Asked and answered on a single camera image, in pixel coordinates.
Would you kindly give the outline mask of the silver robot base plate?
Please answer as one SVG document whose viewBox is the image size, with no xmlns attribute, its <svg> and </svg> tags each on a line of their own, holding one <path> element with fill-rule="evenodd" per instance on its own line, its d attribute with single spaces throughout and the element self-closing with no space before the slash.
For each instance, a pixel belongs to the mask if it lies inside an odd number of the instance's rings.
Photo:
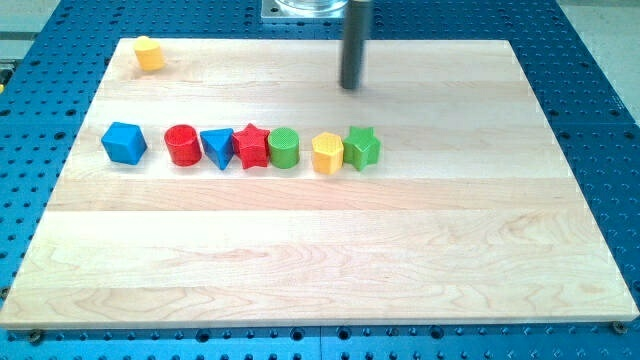
<svg viewBox="0 0 640 360">
<path fill-rule="evenodd" d="M 261 0 L 261 18 L 340 18 L 346 4 L 347 0 Z"/>
</svg>

